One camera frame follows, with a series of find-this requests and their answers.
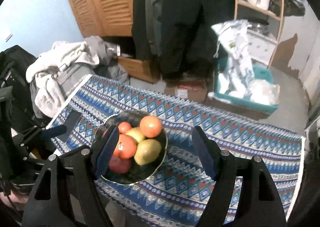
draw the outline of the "white plastic bag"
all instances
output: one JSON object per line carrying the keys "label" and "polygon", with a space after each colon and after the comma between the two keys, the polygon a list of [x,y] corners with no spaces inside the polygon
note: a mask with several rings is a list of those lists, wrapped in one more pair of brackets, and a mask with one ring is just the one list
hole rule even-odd
{"label": "white plastic bag", "polygon": [[248,86],[246,96],[250,101],[263,105],[277,105],[279,103],[280,86],[270,84],[266,80],[254,79]]}
{"label": "white plastic bag", "polygon": [[248,51],[247,20],[233,20],[213,25],[211,28],[218,36],[219,45],[228,53],[227,66],[223,77],[218,76],[221,84],[220,93],[232,92],[232,96],[243,98],[249,83],[254,79],[251,57]]}

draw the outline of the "teal bin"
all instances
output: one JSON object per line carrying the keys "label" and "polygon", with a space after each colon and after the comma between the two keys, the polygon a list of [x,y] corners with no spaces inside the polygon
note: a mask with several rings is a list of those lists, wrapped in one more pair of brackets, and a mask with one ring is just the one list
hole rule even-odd
{"label": "teal bin", "polygon": [[[249,108],[255,111],[260,111],[265,114],[274,113],[279,106],[278,105],[262,105],[250,100],[244,100],[237,97],[230,96],[228,94],[219,93],[220,90],[220,82],[218,81],[218,73],[224,71],[227,65],[227,58],[219,58],[216,68],[216,78],[215,78],[215,87],[214,87],[214,95],[221,101],[225,101],[227,103],[231,103],[233,105]],[[253,65],[253,72],[256,79],[263,79],[273,84],[273,77],[271,71],[267,68],[263,68],[259,65]]]}

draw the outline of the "cardboard box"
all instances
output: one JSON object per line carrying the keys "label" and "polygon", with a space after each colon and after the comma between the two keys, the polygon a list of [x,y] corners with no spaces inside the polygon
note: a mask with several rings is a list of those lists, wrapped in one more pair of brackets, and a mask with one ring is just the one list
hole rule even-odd
{"label": "cardboard box", "polygon": [[205,79],[168,80],[166,82],[165,94],[204,103],[208,91]]}
{"label": "cardboard box", "polygon": [[159,81],[160,71],[154,60],[141,61],[133,58],[118,57],[118,63],[134,78],[153,83]]}

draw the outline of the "light switch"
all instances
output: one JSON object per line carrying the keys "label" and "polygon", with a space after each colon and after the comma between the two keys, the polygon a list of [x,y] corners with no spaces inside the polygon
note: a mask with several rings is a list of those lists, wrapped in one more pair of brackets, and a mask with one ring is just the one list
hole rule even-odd
{"label": "light switch", "polygon": [[9,29],[2,29],[0,30],[0,37],[1,40],[7,42],[12,37],[12,33]]}

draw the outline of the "floor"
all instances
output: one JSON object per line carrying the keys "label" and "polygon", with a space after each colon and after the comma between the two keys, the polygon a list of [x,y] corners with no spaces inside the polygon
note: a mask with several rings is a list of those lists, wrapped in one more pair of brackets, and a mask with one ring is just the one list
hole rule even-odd
{"label": "floor", "polygon": [[[308,120],[308,101],[305,92],[298,80],[286,73],[271,68],[275,84],[280,85],[279,108],[271,115],[266,115],[257,111],[244,109],[228,105],[217,100],[206,100],[205,105],[224,109],[236,114],[249,117],[261,123],[271,124],[287,130],[291,130],[300,135],[304,135],[304,130]],[[136,78],[130,79],[133,87],[148,89],[164,93],[165,82],[150,84]]]}

